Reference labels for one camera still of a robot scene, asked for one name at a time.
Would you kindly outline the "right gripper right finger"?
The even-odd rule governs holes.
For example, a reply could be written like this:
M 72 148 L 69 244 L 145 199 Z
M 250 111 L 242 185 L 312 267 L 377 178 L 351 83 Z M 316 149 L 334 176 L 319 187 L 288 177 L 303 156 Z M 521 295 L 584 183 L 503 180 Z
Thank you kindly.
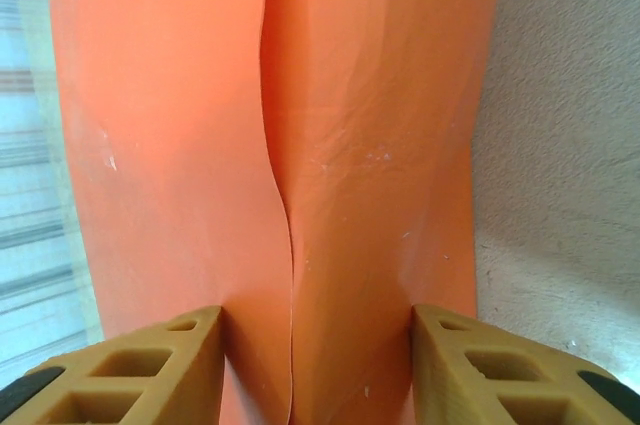
M 640 425 L 640 394 L 567 352 L 432 305 L 411 338 L 417 425 Z

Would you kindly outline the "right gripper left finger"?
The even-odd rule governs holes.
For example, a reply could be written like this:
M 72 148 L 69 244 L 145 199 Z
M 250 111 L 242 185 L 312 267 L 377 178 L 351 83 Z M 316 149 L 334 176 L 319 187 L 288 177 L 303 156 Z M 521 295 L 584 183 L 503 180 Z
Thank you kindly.
M 52 357 L 0 390 L 0 425 L 218 425 L 221 309 Z

